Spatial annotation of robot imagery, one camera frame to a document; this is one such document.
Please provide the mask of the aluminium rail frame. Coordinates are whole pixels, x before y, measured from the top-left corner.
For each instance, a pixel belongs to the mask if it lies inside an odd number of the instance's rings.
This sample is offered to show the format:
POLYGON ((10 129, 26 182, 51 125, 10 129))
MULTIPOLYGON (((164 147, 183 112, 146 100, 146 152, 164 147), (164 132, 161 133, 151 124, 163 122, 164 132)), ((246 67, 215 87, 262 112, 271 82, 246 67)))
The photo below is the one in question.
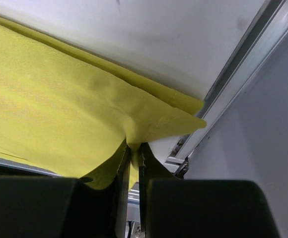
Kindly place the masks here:
POLYGON ((185 179, 256 183, 288 238, 288 0, 0 0, 0 17, 203 102, 149 145, 185 179))

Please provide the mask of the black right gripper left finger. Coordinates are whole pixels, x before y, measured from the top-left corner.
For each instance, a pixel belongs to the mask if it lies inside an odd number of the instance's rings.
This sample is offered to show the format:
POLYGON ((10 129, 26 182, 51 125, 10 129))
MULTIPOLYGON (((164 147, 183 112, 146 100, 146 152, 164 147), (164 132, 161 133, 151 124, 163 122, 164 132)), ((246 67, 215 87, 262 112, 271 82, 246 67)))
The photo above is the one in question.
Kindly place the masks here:
POLYGON ((0 163, 0 238, 122 238, 130 149, 81 178, 0 163))

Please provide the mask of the yellow-green trousers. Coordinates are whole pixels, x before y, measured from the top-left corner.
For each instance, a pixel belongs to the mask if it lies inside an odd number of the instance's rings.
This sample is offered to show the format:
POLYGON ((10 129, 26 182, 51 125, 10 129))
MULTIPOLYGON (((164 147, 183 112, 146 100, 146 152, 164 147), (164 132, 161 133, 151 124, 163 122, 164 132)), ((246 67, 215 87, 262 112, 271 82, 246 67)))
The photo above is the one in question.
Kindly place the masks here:
POLYGON ((203 102, 0 17, 0 158, 82 177, 125 142, 190 134, 203 102))

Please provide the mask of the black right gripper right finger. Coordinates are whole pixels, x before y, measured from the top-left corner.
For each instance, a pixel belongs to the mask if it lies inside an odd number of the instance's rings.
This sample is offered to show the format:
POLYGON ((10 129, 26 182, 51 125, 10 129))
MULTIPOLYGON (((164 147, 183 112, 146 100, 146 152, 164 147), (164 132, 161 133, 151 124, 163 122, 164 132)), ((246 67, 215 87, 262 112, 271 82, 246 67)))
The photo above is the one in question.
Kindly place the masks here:
POLYGON ((144 143, 139 150, 141 229, 148 238, 277 238, 260 187, 248 180, 180 179, 144 143))

